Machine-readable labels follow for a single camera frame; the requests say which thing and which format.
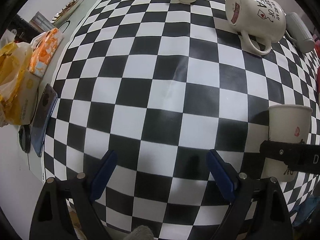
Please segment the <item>red paper cup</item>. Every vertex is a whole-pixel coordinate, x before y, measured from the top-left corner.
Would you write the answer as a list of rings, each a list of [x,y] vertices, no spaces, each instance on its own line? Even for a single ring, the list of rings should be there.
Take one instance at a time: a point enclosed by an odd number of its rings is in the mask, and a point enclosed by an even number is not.
[[[317,69],[317,93],[320,95],[320,66]]]

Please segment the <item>patterned plate with food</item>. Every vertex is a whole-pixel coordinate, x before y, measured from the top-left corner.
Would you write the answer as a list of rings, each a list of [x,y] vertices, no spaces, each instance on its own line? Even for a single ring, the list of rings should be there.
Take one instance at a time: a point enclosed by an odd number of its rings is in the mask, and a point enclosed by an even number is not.
[[[52,25],[56,24],[64,16],[67,16],[68,13],[72,13],[79,5],[81,0],[71,0],[68,2],[64,8],[55,14],[55,16],[50,20]]]

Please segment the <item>black round lid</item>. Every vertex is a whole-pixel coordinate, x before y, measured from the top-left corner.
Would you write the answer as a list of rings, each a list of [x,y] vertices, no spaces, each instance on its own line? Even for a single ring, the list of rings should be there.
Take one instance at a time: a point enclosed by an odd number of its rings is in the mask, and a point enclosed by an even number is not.
[[[31,138],[30,138],[30,126],[22,125],[18,130],[18,141],[21,147],[21,150],[25,153],[30,152],[31,147]]]

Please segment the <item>blue smartphone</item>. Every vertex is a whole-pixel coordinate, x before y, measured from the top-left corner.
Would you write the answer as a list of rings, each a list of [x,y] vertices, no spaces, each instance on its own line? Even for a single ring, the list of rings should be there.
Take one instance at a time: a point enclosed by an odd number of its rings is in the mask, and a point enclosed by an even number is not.
[[[46,84],[35,113],[30,134],[31,144],[39,158],[42,155],[47,125],[54,110],[57,98],[57,92],[50,84]]]

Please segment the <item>yellow plastic bag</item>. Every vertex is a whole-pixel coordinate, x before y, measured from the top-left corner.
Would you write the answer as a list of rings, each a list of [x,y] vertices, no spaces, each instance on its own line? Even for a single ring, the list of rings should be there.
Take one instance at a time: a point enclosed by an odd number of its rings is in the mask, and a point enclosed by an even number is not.
[[[10,42],[1,49],[1,127],[25,123],[30,44]]]

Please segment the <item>plain white paper cup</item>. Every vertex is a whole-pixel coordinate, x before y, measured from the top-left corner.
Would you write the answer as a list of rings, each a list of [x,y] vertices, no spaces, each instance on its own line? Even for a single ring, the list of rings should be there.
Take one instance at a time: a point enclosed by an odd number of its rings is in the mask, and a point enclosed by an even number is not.
[[[276,142],[306,143],[311,124],[312,108],[302,105],[274,105],[268,108],[268,139]],[[280,182],[294,180],[297,172],[281,161],[265,159],[263,178],[274,177]]]

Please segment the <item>white tea mug with text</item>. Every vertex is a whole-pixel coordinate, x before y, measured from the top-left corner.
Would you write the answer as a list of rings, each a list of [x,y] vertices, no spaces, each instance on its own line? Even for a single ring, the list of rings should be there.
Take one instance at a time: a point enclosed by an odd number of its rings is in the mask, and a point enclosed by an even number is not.
[[[268,54],[285,34],[285,13],[274,0],[225,0],[225,10],[228,23],[257,55]]]

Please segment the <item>grey ribbed mug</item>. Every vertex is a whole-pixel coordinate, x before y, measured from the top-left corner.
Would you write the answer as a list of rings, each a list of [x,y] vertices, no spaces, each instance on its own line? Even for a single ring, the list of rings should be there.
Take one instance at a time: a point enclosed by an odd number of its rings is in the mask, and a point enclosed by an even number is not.
[[[301,53],[309,53],[315,48],[315,42],[304,22],[295,12],[285,15],[287,38],[299,49]]]

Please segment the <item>black white checkered tablecloth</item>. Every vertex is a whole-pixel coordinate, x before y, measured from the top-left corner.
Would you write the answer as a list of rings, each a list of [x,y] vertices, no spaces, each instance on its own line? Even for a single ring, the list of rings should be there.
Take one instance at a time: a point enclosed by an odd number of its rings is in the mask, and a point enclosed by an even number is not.
[[[285,38],[265,56],[248,53],[225,0],[97,0],[57,64],[45,176],[88,173],[114,150],[116,169],[93,204],[105,225],[210,239],[228,203],[207,152],[259,179],[275,104],[311,107],[307,142],[319,144],[318,67]]]

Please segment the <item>black cylindrical bottle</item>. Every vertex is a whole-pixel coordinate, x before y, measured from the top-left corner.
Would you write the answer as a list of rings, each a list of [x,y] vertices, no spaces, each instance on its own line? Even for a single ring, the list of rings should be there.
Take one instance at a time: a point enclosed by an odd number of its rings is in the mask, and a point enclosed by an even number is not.
[[[14,16],[7,29],[15,35],[16,42],[31,43],[33,38],[42,34],[19,15]]]

